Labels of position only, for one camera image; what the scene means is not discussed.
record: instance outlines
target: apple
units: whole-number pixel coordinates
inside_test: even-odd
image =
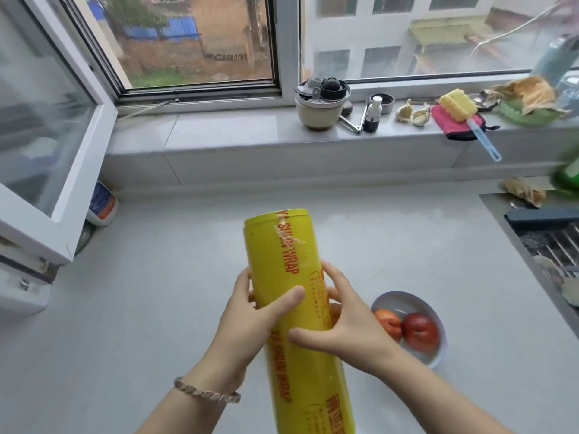
[[[409,347],[419,352],[431,354],[440,344],[436,323],[423,313],[409,313],[402,320],[402,334]]]
[[[388,332],[388,335],[390,335],[394,341],[399,343],[402,339],[402,323],[400,322],[398,315],[387,309],[380,309],[374,312],[374,316],[384,330]]]

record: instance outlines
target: white bottle cap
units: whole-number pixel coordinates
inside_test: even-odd
[[[373,109],[378,109],[382,106],[382,97],[380,96],[372,96],[372,106]]]

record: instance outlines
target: garlic bulb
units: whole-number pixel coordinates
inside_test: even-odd
[[[412,118],[412,106],[410,105],[411,99],[407,100],[406,105],[398,108],[396,111],[396,121],[408,122]]]
[[[412,115],[412,124],[414,126],[422,128],[425,124],[427,124],[430,121],[430,107],[426,103],[424,104],[424,106],[426,108],[420,109]]]

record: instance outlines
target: sponge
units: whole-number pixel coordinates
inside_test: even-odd
[[[438,99],[438,103],[457,122],[467,120],[478,111],[476,103],[470,100],[463,90],[458,88],[442,96]]]

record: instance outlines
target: yellow cling film box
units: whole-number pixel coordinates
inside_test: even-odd
[[[268,374],[279,434],[354,434],[342,362],[287,340],[291,328],[329,330],[324,273],[306,209],[265,213],[245,221],[245,246],[255,299],[267,306],[296,285],[306,297],[271,330]]]

